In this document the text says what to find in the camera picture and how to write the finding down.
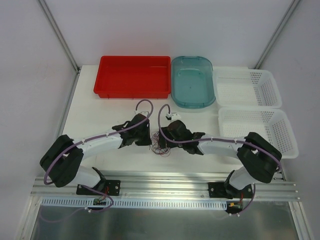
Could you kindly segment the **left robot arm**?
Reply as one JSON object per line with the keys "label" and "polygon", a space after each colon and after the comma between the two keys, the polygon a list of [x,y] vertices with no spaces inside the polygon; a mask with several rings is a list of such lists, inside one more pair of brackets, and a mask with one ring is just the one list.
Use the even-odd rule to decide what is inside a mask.
{"label": "left robot arm", "polygon": [[79,187],[79,194],[99,195],[111,192],[109,180],[96,167],[85,167],[83,160],[109,150],[135,144],[149,146],[150,120],[138,113],[132,120],[115,125],[105,133],[76,141],[67,134],[59,136],[41,158],[39,164],[45,171],[43,183],[62,188],[70,184]]}

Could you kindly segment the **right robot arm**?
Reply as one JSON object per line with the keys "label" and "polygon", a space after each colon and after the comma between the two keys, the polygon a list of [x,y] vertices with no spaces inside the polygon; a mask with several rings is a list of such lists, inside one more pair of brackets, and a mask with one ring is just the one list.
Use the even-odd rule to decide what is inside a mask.
{"label": "right robot arm", "polygon": [[241,138],[219,138],[191,132],[181,120],[159,128],[161,148],[181,148],[191,155],[218,155],[237,159],[242,166],[223,182],[208,183],[210,198],[251,198],[255,183],[269,184],[280,170],[282,154],[256,132]]}

